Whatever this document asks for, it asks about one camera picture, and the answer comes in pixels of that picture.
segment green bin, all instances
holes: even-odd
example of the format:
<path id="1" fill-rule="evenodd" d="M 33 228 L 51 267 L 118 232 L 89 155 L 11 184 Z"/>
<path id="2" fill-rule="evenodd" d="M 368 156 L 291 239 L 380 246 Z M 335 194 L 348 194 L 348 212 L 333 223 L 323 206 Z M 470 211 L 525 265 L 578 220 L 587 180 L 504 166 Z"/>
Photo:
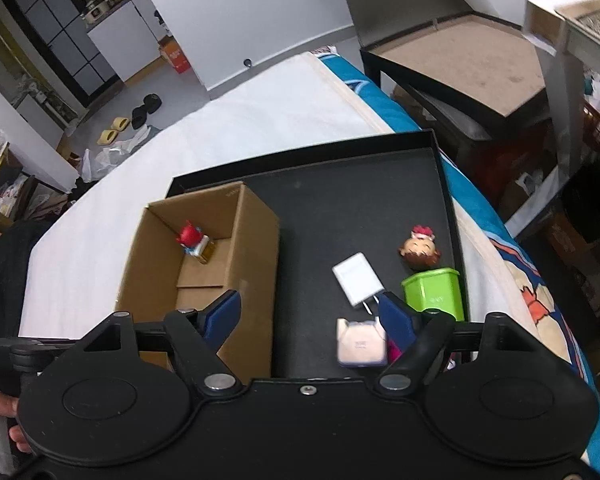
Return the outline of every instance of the green bin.
<path id="1" fill-rule="evenodd" d="M 402 280 L 404 301 L 419 312 L 437 308 L 451 314 L 456 321 L 464 321 L 459 275 L 448 267 L 418 272 Z"/>

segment red-haired toy figurine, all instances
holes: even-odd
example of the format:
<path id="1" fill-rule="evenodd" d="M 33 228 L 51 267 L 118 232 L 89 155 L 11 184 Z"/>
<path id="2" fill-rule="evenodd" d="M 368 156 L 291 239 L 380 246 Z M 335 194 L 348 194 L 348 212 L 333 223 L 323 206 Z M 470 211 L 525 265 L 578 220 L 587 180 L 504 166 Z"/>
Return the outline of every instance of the red-haired toy figurine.
<path id="1" fill-rule="evenodd" d="M 400 256 L 413 270 L 427 270 L 437 264 L 440 252 L 436 250 L 433 231 L 430 227 L 416 225 L 411 231 L 411 238 L 398 249 Z"/>
<path id="2" fill-rule="evenodd" d="M 216 243 L 187 220 L 187 225 L 180 231 L 176 238 L 177 243 L 184 247 L 190 256 L 196 258 L 201 264 L 206 264 L 216 248 Z"/>

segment slipper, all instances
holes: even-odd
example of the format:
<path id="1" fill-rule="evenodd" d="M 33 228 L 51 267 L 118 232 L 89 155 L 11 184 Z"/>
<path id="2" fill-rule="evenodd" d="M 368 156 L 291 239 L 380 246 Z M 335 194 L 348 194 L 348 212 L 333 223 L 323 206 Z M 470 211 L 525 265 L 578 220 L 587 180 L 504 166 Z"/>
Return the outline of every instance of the slipper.
<path id="1" fill-rule="evenodd" d="M 116 117 L 113 119 L 113 124 L 111 125 L 112 130 L 117 130 L 119 132 L 123 132 L 131 121 L 126 117 Z"/>
<path id="2" fill-rule="evenodd" d="M 116 130 L 104 130 L 100 138 L 96 141 L 97 145 L 107 146 L 111 144 L 118 136 L 118 133 Z"/>
<path id="3" fill-rule="evenodd" d="M 162 106 L 162 99 L 160 99 L 156 94 L 149 94 L 144 98 L 144 107 L 146 108 L 146 112 L 148 114 L 157 112 L 160 106 Z"/>
<path id="4" fill-rule="evenodd" d="M 131 125 L 134 130 L 141 128 L 146 122 L 146 108 L 144 105 L 139 106 L 138 108 L 134 108 L 134 111 L 131 112 Z"/>

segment white blanket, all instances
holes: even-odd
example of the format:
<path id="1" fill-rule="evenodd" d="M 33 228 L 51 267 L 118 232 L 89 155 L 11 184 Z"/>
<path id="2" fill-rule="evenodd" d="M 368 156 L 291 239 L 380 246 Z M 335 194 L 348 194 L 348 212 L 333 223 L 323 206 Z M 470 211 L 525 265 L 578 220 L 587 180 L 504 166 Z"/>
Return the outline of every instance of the white blanket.
<path id="1" fill-rule="evenodd" d="M 170 126 L 93 187 L 31 253 L 21 336 L 80 338 L 116 305 L 142 208 L 171 179 L 235 160 L 391 132 L 311 54 L 288 59 Z M 472 319 L 497 305 L 536 333 L 495 248 L 456 204 Z"/>

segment screw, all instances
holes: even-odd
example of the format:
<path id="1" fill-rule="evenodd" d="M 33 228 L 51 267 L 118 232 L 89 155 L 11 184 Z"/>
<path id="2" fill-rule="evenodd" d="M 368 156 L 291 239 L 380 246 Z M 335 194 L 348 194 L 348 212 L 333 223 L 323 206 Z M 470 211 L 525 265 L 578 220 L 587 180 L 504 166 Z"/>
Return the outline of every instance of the screw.
<path id="1" fill-rule="evenodd" d="M 382 386 L 385 390 L 399 392 L 400 390 L 406 390 L 409 386 L 411 386 L 411 379 L 402 374 L 385 375 L 380 377 L 380 386 Z"/>
<path id="2" fill-rule="evenodd" d="M 205 377 L 205 386 L 215 392 L 235 386 L 235 377 L 229 374 L 211 374 Z"/>
<path id="3" fill-rule="evenodd" d="M 318 388 L 310 385 L 300 386 L 300 393 L 303 395 L 315 395 L 318 393 Z"/>

